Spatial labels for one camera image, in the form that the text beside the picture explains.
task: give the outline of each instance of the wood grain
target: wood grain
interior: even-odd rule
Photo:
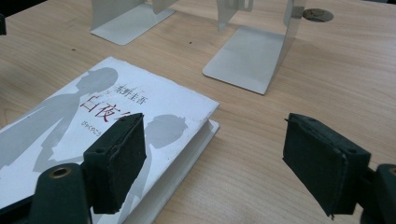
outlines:
[[[359,207],[326,217],[282,161],[284,119],[321,120],[372,152],[373,169],[396,163],[396,6],[307,1],[334,19],[301,20],[265,95],[202,75],[240,25],[284,32],[286,2],[255,1],[218,32],[216,1],[180,0],[174,15],[126,46],[90,34],[89,0],[49,0],[15,14],[0,36],[0,127],[114,56],[220,102],[219,132],[155,223],[359,223]]]

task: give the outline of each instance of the metal bookend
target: metal bookend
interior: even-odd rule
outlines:
[[[175,11],[166,7],[173,2],[156,0],[152,6],[145,0],[92,0],[91,33],[126,45],[172,15]]]
[[[152,0],[152,7],[155,14],[158,14],[172,6],[178,0]]]
[[[289,0],[284,17],[288,29],[284,35],[241,26],[206,65],[204,75],[265,94],[297,33],[304,5],[305,0]],[[248,7],[244,0],[218,0],[219,29],[238,9],[250,11],[252,6],[252,0]]]

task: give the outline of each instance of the white book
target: white book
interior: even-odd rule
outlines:
[[[219,103],[106,58],[0,131],[0,209],[35,192],[39,175],[82,154],[115,121],[143,113],[147,158],[115,215],[93,223],[151,223],[214,136]]]

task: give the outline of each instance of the silhouette illustration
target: silhouette illustration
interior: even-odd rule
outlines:
[[[181,137],[188,126],[186,119],[179,118],[175,115],[160,115],[148,123],[145,128],[145,142],[147,158],[143,164],[142,170],[132,184],[132,187],[125,199],[124,206],[120,211],[119,223],[128,217],[135,196],[142,199],[144,187],[147,184],[149,171],[152,162],[152,151],[166,147]],[[102,215],[92,216],[92,223],[97,223]]]
[[[52,149],[58,145],[76,115],[80,97],[105,91],[115,84],[118,73],[112,68],[88,71],[76,85],[78,91],[53,96],[28,111],[10,128],[0,133],[0,169],[14,162],[33,142],[54,126],[41,144],[42,150],[35,162],[35,172],[65,162],[82,161],[82,155],[65,161],[50,160]]]

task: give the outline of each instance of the black clamp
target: black clamp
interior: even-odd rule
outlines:
[[[309,117],[290,114],[283,160],[327,216],[363,208],[361,223],[396,223],[396,165],[368,167],[371,154]]]

